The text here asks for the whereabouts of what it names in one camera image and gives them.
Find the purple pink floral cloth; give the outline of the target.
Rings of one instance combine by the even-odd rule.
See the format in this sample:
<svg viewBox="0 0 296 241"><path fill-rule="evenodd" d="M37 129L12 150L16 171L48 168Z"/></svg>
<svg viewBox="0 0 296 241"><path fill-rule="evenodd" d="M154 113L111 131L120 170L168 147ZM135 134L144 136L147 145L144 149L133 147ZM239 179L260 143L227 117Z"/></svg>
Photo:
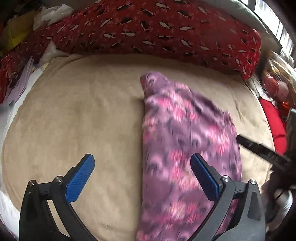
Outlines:
<svg viewBox="0 0 296 241"><path fill-rule="evenodd" d="M145 115L136 239L187 240L213 206L191 169L191 156L198 153L219 174L241 181L236 128L229 113L183 83L159 72L140 81Z"/></svg>

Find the plain red cushion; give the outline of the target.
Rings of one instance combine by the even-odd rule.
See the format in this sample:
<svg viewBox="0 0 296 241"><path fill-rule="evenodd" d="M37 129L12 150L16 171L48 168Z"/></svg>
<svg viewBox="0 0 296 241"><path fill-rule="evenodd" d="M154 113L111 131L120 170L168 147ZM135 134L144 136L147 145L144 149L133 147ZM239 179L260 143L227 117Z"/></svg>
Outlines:
<svg viewBox="0 0 296 241"><path fill-rule="evenodd" d="M260 97L259 102L266 115L273 137L275 150L280 154L284 154L287 149L285 122L281 119L278 110L270 101Z"/></svg>

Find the yellow box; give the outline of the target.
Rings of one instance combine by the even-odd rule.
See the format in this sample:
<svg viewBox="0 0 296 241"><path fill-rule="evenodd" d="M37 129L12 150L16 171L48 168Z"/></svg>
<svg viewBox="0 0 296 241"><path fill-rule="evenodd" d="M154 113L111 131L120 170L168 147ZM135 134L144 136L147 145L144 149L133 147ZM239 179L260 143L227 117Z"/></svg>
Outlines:
<svg viewBox="0 0 296 241"><path fill-rule="evenodd" d="M33 29L36 11L29 11L8 21L1 35L1 45L10 51L20 44Z"/></svg>

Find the doll in plastic wrap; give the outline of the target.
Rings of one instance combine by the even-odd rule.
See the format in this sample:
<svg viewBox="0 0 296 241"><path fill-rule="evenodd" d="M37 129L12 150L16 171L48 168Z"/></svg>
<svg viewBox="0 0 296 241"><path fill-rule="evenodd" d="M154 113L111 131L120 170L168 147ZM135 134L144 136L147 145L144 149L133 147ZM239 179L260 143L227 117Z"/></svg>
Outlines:
<svg viewBox="0 0 296 241"><path fill-rule="evenodd" d="M295 108L295 70L274 51L266 53L261 80L268 97Z"/></svg>

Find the white crumpled plastic bag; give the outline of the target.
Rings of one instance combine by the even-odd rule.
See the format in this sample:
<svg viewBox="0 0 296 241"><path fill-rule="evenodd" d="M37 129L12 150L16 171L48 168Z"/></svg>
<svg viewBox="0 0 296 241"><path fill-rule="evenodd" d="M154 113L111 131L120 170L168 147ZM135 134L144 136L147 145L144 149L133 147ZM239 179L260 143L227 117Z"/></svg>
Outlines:
<svg viewBox="0 0 296 241"><path fill-rule="evenodd" d="M48 27L55 22L71 16L73 12L74 9L66 4L51 8L42 6L38 9L37 14L34 17L33 30L35 31L42 27Z"/></svg>

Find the red patterned pillow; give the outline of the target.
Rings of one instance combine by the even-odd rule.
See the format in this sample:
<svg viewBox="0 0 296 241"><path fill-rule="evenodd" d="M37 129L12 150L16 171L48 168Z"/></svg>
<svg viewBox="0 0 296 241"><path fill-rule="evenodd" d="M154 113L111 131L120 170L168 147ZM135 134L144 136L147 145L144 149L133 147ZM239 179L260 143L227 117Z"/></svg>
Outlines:
<svg viewBox="0 0 296 241"><path fill-rule="evenodd" d="M32 32L1 60L1 99L16 87L30 58L50 43L69 54L146 54L237 72L255 73L259 33L202 1L100 1Z"/></svg>

